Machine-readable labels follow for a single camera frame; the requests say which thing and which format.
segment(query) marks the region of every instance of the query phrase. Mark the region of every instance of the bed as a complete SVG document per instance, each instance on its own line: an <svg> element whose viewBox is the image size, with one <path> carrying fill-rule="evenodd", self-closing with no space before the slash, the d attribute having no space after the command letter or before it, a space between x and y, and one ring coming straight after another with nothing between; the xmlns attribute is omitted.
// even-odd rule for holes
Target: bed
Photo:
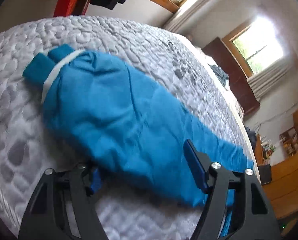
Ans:
<svg viewBox="0 0 298 240"><path fill-rule="evenodd" d="M0 33L0 217L15 236L44 170L68 170L83 160L46 131L41 93L22 78L34 55L64 43L117 55L159 82L218 137L240 145L260 179L232 97L185 37L114 18L70 16L28 22ZM184 207L119 181L106 185L96 210L109 239L190 238L201 215L200 208ZM67 212L72 233L78 236L70 205Z"/></svg>

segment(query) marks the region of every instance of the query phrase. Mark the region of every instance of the white curtain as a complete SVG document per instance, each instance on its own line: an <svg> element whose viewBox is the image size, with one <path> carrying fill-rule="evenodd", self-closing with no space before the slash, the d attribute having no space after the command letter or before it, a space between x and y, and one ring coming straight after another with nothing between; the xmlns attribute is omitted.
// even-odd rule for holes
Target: white curtain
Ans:
<svg viewBox="0 0 298 240"><path fill-rule="evenodd" d="M247 78L256 99L259 101L293 68L295 68L294 58L286 55L260 73Z"/></svg>
<svg viewBox="0 0 298 240"><path fill-rule="evenodd" d="M192 17L208 1L210 0L187 0L163 28L173 33L179 33L181 27L190 19L190 17Z"/></svg>

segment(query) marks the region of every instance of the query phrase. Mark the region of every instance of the quilted mattress cover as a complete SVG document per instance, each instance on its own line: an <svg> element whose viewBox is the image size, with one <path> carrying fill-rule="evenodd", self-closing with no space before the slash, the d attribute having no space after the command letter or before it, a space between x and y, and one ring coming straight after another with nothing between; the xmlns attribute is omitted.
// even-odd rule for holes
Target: quilted mattress cover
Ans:
<svg viewBox="0 0 298 240"><path fill-rule="evenodd" d="M224 99L219 84L190 45L174 34L132 21L91 16L57 17L15 26L0 33L0 217L16 236L44 170L68 170L83 160L63 141L49 135L41 118L41 93L22 78L34 55L64 43L75 49L117 55L143 71L218 137L240 145L254 160L242 122ZM121 181L106 185L95 208L110 240L187 239L201 215L200 208L160 199ZM79 236L70 204L67 212L72 233Z"/></svg>

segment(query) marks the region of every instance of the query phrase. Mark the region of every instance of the folded blue sweatshirt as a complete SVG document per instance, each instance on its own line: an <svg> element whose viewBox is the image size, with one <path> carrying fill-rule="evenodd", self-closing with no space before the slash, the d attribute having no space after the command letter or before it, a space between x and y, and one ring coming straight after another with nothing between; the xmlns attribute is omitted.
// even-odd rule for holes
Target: folded blue sweatshirt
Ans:
<svg viewBox="0 0 298 240"><path fill-rule="evenodd" d="M203 205L206 196L185 159L186 139L229 170L253 167L241 147L219 139L144 73L110 54L82 51L72 58L73 53L63 45L38 54L23 76L44 90L46 127L101 167L191 206ZM233 203L233 193L227 203Z"/></svg>

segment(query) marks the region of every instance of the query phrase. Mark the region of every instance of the mattress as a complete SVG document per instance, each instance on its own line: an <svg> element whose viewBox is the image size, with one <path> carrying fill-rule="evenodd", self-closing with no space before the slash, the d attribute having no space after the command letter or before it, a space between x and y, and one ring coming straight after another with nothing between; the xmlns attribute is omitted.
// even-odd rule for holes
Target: mattress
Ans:
<svg viewBox="0 0 298 240"><path fill-rule="evenodd" d="M218 137L240 145L254 160L237 112L187 42L152 26L91 16L42 19L0 33L0 217L13 234L19 232L44 170L68 170L83 161L44 128L41 93L22 78L34 55L64 43L125 60L163 85ZM201 208L184 207L115 180L108 182L95 208L110 240L186 239L201 215ZM79 236L70 204L67 212L72 233Z"/></svg>

